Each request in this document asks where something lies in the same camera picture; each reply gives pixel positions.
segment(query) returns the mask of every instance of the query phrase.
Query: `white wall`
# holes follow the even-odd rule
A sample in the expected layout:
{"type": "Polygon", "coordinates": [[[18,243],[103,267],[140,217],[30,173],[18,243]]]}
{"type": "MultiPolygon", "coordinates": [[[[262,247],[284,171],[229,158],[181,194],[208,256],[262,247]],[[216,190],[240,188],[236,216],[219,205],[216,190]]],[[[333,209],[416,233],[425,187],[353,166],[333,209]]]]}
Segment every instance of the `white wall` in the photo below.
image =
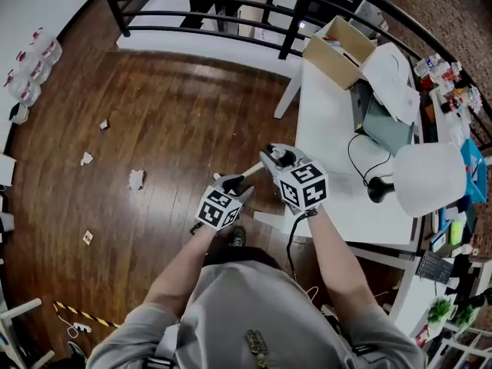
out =
{"type": "MultiPolygon", "coordinates": [[[[87,0],[0,0],[0,80],[2,86],[15,57],[29,48],[32,33],[39,27],[58,35],[87,0]]],[[[0,87],[0,121],[17,104],[7,88],[0,87]]]]}

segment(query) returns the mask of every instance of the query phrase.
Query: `gray t-shirt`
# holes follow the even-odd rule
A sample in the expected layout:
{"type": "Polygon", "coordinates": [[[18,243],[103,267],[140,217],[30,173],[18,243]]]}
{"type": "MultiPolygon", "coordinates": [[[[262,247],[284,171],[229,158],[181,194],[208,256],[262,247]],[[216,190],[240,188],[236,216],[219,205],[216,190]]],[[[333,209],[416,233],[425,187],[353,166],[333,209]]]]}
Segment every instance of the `gray t-shirt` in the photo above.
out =
{"type": "Polygon", "coordinates": [[[141,368],[148,357],[172,358],[181,369],[256,368],[246,338],[260,331],[268,367],[420,368],[424,354],[378,306],[347,330],[351,346],[284,272],[256,261],[209,265],[179,321],[157,304],[134,309],[98,345],[87,368],[141,368]],[[357,356],[352,347],[377,351],[357,356]]]}

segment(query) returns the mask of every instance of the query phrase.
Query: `wooden floor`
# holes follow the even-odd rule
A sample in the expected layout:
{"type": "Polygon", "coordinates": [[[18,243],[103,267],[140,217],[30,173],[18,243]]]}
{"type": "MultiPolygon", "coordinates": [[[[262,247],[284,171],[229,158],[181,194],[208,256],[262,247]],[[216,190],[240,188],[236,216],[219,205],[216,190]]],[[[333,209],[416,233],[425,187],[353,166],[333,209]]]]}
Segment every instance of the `wooden floor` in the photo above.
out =
{"type": "MultiPolygon", "coordinates": [[[[16,229],[4,248],[10,305],[41,297],[17,324],[41,350],[68,353],[53,300],[121,323],[190,238],[194,213],[214,172],[241,173],[267,143],[294,144],[297,107],[273,118],[286,80],[263,71],[177,55],[122,52],[110,11],[97,1],[68,32],[64,54],[29,120],[15,133],[10,209],[16,229]],[[110,128],[99,130],[108,119],[110,128]],[[81,167],[84,151],[94,161],[81,167]],[[145,170],[130,192],[132,169],[145,170]],[[89,230],[88,247],[82,236],[89,230]]],[[[250,207],[282,212],[258,173],[250,207]]],[[[286,237],[244,217],[249,244],[286,265],[286,237]]],[[[301,283],[317,273],[312,244],[294,244],[301,283]]],[[[110,331],[93,328],[87,353],[110,331]]]]}

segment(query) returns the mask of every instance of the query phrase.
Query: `crumpled paper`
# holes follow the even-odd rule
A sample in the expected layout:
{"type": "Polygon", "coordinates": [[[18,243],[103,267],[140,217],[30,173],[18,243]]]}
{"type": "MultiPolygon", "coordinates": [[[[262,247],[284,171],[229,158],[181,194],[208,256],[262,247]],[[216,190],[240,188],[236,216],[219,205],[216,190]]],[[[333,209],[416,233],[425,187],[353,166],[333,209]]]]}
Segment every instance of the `crumpled paper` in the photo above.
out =
{"type": "Polygon", "coordinates": [[[101,130],[106,130],[107,128],[109,127],[109,121],[108,119],[105,119],[104,121],[101,122],[101,124],[99,125],[99,128],[101,130]]]}
{"type": "Polygon", "coordinates": [[[94,160],[92,155],[85,151],[84,157],[82,157],[82,160],[80,160],[80,165],[82,166],[82,165],[90,164],[92,160],[94,160]]]}
{"type": "Polygon", "coordinates": [[[131,190],[140,190],[144,185],[144,171],[143,170],[131,170],[129,178],[129,187],[131,190]]]}

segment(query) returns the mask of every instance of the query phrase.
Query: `lamp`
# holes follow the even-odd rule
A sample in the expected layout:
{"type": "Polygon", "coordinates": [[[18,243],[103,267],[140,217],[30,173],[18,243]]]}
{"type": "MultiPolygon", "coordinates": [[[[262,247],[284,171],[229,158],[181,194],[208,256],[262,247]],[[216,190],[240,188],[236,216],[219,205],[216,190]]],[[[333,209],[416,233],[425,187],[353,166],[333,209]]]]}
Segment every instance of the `lamp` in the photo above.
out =
{"type": "Polygon", "coordinates": [[[463,197],[467,176],[460,150],[453,144],[419,144],[402,147],[393,162],[393,181],[369,181],[369,198],[380,203],[396,192],[403,210],[414,218],[442,208],[463,197]]]}

